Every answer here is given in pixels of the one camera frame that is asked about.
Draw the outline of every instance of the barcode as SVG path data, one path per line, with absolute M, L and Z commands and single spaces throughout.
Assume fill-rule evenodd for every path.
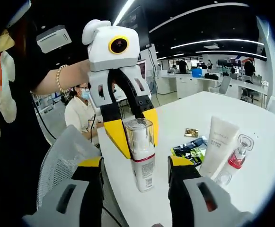
M 142 166 L 142 177 L 146 177 L 153 173 L 154 162 L 150 162 Z
M 152 186 L 152 178 L 146 179 L 146 187 L 149 188 Z

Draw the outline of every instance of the face mask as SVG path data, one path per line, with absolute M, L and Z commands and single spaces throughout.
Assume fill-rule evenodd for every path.
M 81 90 L 81 97 L 85 100 L 90 99 L 90 91 L 86 91 L 85 89 Z

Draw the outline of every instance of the woman's arm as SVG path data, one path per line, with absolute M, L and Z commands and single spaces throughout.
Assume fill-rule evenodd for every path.
M 89 131 L 89 132 L 84 132 L 84 131 L 82 131 L 81 134 L 82 134 L 86 139 L 89 140 L 89 139 L 91 139 L 91 132 L 92 132 L 92 137 L 95 137 L 95 136 L 98 135 L 97 129 L 93 129 L 93 130 L 91 130 L 91 131 Z
M 90 71 L 89 60 L 77 62 L 61 70 L 60 84 L 63 89 L 73 87 L 78 84 L 88 83 L 88 72 Z M 56 84 L 57 70 L 51 70 L 40 84 L 32 92 L 37 95 L 47 95 L 58 92 Z

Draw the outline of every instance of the small gold box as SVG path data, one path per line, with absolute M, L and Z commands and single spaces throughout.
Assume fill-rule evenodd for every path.
M 185 136 L 198 137 L 198 130 L 197 129 L 186 129 Z

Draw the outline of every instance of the blue bin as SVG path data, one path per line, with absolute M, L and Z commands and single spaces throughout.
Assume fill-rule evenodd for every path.
M 192 69 L 192 77 L 202 77 L 202 69 Z

